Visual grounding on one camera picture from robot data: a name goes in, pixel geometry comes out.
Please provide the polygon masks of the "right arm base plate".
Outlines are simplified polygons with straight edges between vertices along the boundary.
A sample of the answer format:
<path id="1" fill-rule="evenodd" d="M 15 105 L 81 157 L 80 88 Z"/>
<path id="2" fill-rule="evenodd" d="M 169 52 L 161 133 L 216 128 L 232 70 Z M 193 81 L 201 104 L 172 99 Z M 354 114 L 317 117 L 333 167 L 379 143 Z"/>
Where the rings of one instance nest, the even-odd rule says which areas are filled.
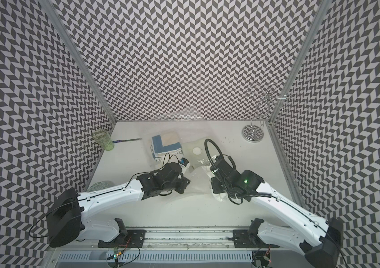
<path id="1" fill-rule="evenodd" d="M 258 238 L 250 238 L 247 230 L 236 229 L 232 231 L 232 237 L 229 238 L 229 241 L 232 241 L 235 248 L 262 248 L 268 249 L 271 248 L 279 248 L 278 245 L 274 244 L 266 244 Z"/>

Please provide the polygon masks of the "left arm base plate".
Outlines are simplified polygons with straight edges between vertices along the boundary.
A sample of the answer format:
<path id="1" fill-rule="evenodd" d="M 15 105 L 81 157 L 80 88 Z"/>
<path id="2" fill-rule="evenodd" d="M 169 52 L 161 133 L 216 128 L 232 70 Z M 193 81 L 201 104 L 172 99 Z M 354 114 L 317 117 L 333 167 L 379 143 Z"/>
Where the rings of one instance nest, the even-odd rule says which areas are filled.
<path id="1" fill-rule="evenodd" d="M 98 242 L 98 248 L 142 248 L 145 241 L 146 230 L 129 230 L 127 235 L 118 235 L 111 242 Z"/>

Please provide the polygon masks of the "pale green towel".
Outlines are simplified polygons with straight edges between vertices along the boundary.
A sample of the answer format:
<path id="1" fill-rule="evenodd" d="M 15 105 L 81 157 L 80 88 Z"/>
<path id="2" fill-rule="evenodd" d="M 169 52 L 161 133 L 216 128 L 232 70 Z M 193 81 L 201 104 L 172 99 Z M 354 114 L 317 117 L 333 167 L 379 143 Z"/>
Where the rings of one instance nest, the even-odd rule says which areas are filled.
<path id="1" fill-rule="evenodd" d="M 183 155 L 191 163 L 193 169 L 211 165 L 204 148 L 204 141 L 205 138 L 202 138 L 182 144 Z"/>

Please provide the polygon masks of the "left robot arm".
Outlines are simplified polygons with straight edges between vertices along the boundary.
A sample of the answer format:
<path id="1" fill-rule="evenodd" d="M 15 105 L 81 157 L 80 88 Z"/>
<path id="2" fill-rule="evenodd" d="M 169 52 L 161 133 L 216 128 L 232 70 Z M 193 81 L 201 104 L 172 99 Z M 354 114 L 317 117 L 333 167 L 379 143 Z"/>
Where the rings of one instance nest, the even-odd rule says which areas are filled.
<path id="1" fill-rule="evenodd" d="M 75 240 L 112 242 L 126 234 L 121 219 L 102 221 L 97 215 L 120 205 L 157 197 L 163 192 L 183 194 L 190 180 L 184 174 L 190 163 L 182 158 L 159 170 L 140 174 L 126 184 L 101 191 L 78 193 L 74 188 L 64 191 L 46 214 L 48 244 L 62 247 Z"/>

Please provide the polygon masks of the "blue and beige towel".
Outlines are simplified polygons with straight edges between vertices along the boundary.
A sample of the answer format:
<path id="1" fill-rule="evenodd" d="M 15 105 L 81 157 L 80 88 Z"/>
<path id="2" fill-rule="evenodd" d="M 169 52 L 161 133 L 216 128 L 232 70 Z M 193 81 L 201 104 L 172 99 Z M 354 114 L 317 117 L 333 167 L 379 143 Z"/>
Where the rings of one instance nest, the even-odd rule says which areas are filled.
<path id="1" fill-rule="evenodd" d="M 155 161 L 160 161 L 167 153 L 181 154 L 183 151 L 179 135 L 174 131 L 153 136 L 150 149 Z"/>

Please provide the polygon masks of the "clear plastic vacuum bag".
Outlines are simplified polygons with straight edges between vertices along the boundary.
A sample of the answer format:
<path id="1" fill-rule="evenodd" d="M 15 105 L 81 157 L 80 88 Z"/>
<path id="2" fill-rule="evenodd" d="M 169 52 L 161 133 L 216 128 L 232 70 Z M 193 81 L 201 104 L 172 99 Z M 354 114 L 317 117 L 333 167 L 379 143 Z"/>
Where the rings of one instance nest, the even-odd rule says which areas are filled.
<path id="1" fill-rule="evenodd" d="M 149 121 L 152 124 L 144 127 L 140 134 L 150 165 L 159 169 L 169 161 L 177 162 L 185 158 L 189 161 L 185 176 L 191 181 L 185 194 L 207 194 L 218 202 L 227 202 L 226 193 L 213 192 L 214 175 L 210 171 L 210 161 L 215 161 L 220 153 L 212 144 L 208 144 L 210 156 L 207 156 L 204 141 L 211 139 L 216 144 L 220 141 L 201 112 L 193 106 L 172 112 L 160 111 Z"/>

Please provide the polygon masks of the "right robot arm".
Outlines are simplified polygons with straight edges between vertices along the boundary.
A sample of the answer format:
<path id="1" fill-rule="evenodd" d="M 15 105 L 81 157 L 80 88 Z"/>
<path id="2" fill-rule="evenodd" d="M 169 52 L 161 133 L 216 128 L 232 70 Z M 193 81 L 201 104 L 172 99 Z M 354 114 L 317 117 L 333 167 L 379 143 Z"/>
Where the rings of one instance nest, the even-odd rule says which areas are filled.
<path id="1" fill-rule="evenodd" d="M 334 268 L 341 256 L 343 223 L 326 220 L 297 205 L 250 170 L 239 173 L 222 156 L 210 160 L 210 170 L 230 199 L 259 205 L 276 215 L 285 227 L 252 220 L 247 231 L 253 245 L 275 245 L 301 254 L 314 268 Z"/>

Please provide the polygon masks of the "white towel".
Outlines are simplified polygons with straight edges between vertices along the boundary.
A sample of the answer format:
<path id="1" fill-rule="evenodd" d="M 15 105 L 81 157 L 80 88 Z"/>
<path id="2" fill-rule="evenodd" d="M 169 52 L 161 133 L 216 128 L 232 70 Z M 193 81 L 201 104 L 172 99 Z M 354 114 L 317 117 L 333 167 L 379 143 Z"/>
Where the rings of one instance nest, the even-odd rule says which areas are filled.
<path id="1" fill-rule="evenodd" d="M 226 192 L 215 193 L 214 190 L 212 189 L 211 193 L 212 193 L 212 196 L 214 197 L 214 199 L 216 201 L 219 201 L 219 202 L 228 202 L 229 201 L 228 194 Z"/>

